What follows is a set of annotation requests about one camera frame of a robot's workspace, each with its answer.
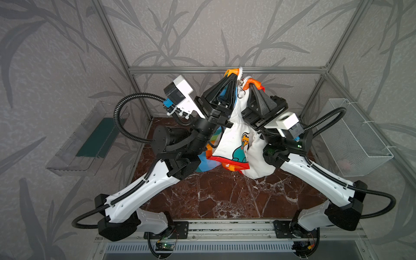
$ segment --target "green sheet in bin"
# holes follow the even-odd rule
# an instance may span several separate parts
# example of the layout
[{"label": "green sheet in bin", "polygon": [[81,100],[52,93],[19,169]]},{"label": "green sheet in bin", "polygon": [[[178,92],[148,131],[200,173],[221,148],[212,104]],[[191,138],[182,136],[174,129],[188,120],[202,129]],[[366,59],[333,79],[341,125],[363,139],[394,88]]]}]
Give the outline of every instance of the green sheet in bin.
[{"label": "green sheet in bin", "polygon": [[[120,122],[124,125],[126,119],[121,119]],[[104,158],[118,134],[119,131],[114,124],[114,120],[111,117],[103,118],[76,156]]]}]

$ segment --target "black mounting plate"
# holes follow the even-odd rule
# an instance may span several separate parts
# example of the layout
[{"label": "black mounting plate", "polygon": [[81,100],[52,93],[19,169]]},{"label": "black mounting plate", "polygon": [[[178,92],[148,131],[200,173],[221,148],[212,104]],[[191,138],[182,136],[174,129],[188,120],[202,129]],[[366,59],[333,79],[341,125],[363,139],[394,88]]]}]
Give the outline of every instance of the black mounting plate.
[{"label": "black mounting plate", "polygon": [[[290,231],[291,220],[275,220],[273,227],[275,228],[276,238],[299,238],[293,235]],[[316,230],[310,232],[314,238],[317,236]],[[301,238],[308,238],[307,234],[302,234]]]},{"label": "black mounting plate", "polygon": [[[178,239],[187,239],[188,238],[188,221],[174,221],[176,232],[178,232]],[[176,232],[174,232],[170,239],[176,239]],[[145,232],[144,239],[147,239],[147,234],[150,234],[150,239],[161,239],[162,235],[153,234],[152,232]]]}]

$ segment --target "cartoon character print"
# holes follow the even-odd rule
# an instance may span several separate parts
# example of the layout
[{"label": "cartoon character print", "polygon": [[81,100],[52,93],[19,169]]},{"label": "cartoon character print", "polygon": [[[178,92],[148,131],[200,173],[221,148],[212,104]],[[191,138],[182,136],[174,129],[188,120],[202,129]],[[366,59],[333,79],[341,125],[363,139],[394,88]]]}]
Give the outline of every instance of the cartoon character print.
[{"label": "cartoon character print", "polygon": [[233,152],[233,161],[246,163],[247,162],[247,150],[248,150],[248,133],[243,133],[241,136],[241,146]]}]

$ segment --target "wall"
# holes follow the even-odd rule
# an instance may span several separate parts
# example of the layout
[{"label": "wall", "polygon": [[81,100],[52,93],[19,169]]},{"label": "wall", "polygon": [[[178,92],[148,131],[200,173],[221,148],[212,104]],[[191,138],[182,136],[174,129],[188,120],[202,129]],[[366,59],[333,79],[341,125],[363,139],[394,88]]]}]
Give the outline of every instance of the wall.
[{"label": "wall", "polygon": [[[0,1],[0,259],[85,259],[97,231],[72,219],[130,181],[141,146],[120,136],[94,177],[45,168],[98,101],[133,92],[89,4]],[[143,108],[129,111],[127,129],[144,135]]]},{"label": "wall", "polygon": [[[354,31],[331,73],[358,104],[416,166],[414,110],[416,81],[416,1],[373,1]],[[328,98],[341,97],[325,83],[314,100],[308,120],[313,121]],[[328,169],[336,170],[321,139],[314,151]],[[396,207],[381,217],[362,220],[379,259],[410,260],[416,257],[416,190],[406,183],[390,161],[361,179],[370,189],[393,194]],[[387,205],[384,198],[367,196],[364,213]]]},{"label": "wall", "polygon": [[[129,66],[319,67],[329,60],[359,0],[102,2]],[[136,81],[142,91],[164,95],[174,76],[136,75]],[[201,90],[219,79],[186,76]],[[282,91],[293,109],[305,104],[317,78],[254,77],[267,81],[271,92]],[[159,104],[148,104],[154,116],[165,114]]]}]

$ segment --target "wire mesh basket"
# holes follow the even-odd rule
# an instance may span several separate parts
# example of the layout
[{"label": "wire mesh basket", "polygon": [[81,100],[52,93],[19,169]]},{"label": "wire mesh basket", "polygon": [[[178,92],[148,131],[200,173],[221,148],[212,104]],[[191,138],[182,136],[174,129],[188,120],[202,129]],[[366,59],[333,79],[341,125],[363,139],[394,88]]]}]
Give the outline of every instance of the wire mesh basket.
[{"label": "wire mesh basket", "polygon": [[[119,134],[113,120],[116,105],[98,102],[46,168],[59,176],[94,176]],[[129,117],[124,106],[123,124]]]},{"label": "wire mesh basket", "polygon": [[[347,109],[346,114],[321,137],[343,176],[364,176],[392,159],[393,154],[347,99],[329,99],[318,118],[341,106]],[[336,116],[317,128],[321,129]]]}]

